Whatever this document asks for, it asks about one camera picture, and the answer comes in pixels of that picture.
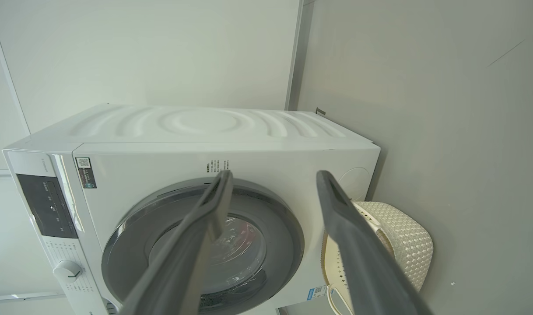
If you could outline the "white front-load washing machine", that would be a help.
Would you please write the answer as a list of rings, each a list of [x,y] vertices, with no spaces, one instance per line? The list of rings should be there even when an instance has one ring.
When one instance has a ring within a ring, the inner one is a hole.
[[[61,284],[76,315],[118,315],[101,263],[122,218],[153,192],[230,170],[282,199],[303,230],[305,249],[290,281],[237,315],[281,315],[326,285],[324,220],[316,173],[328,170],[351,201],[364,201],[380,155],[371,140],[313,112],[182,106],[98,105],[3,150],[37,237],[54,269],[82,267]],[[59,181],[78,239],[41,235],[17,174]]]

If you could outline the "black control display panel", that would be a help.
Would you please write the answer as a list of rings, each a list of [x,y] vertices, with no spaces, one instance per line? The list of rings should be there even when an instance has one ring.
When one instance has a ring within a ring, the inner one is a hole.
[[[17,179],[41,235],[78,239],[57,178],[17,174]]]

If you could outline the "white washing machine dial knob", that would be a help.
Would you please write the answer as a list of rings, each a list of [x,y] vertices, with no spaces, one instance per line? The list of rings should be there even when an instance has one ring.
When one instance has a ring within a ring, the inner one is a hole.
[[[69,260],[60,261],[53,269],[53,275],[62,283],[74,283],[82,273],[82,267]]]

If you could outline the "glass washing machine door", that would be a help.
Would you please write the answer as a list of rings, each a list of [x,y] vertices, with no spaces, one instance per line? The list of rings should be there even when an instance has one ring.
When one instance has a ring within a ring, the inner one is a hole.
[[[116,300],[126,299],[211,182],[205,177],[169,185],[122,218],[101,263],[107,289]],[[258,228],[260,238],[243,243],[241,220]],[[199,315],[237,315],[264,303],[290,281],[302,261],[300,223],[282,199],[258,184],[233,181],[225,225],[211,248]]]

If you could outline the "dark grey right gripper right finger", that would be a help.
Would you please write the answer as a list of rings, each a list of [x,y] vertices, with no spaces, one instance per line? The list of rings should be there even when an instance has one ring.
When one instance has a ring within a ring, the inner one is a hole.
[[[342,255],[354,315],[433,315],[334,176],[320,170],[316,184],[325,233]]]

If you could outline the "cream plastic laundry basket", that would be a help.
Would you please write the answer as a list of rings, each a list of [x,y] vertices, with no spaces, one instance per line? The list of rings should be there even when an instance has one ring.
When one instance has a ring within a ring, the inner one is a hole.
[[[389,204],[371,201],[354,201],[353,204],[416,291],[420,291],[433,256],[433,241],[428,231]],[[324,234],[321,247],[321,269],[331,315],[354,315],[342,255],[328,233]]]

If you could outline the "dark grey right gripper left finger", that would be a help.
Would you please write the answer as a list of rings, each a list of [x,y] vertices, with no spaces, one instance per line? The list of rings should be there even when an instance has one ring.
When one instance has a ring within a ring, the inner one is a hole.
[[[233,174],[222,170],[125,300],[119,315],[198,315],[210,248],[223,234]]]

